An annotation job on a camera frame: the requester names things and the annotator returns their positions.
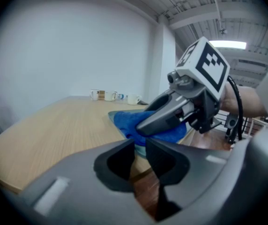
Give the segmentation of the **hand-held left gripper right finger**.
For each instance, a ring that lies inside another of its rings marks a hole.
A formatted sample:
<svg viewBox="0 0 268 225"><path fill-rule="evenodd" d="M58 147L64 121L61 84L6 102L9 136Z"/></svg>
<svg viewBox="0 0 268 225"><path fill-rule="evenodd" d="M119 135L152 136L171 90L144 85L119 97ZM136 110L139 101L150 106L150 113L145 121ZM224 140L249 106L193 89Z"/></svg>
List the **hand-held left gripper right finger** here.
<svg viewBox="0 0 268 225"><path fill-rule="evenodd" d="M159 179L155 219L166 225L231 225L268 200L268 128L230 151L146 140Z"/></svg>

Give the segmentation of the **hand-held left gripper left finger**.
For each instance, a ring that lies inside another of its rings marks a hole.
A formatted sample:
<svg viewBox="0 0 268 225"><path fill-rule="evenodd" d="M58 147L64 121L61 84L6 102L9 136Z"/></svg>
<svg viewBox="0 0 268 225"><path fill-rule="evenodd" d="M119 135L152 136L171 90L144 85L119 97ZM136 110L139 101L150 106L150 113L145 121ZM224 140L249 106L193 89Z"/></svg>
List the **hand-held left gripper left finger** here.
<svg viewBox="0 0 268 225"><path fill-rule="evenodd" d="M19 196L53 225L153 225L129 181L134 142L126 139L65 157Z"/></svg>

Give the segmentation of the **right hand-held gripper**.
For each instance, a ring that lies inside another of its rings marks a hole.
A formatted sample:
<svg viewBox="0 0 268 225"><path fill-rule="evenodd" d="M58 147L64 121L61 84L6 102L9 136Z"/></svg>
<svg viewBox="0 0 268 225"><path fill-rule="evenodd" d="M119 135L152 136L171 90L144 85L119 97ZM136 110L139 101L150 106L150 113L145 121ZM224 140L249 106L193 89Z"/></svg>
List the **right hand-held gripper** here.
<svg viewBox="0 0 268 225"><path fill-rule="evenodd" d="M137 132L155 135L188 121L203 134L220 125L215 115L229 70L228 62L205 37L192 43L167 75L170 90L147 105L145 111L152 114L136 125Z"/></svg>

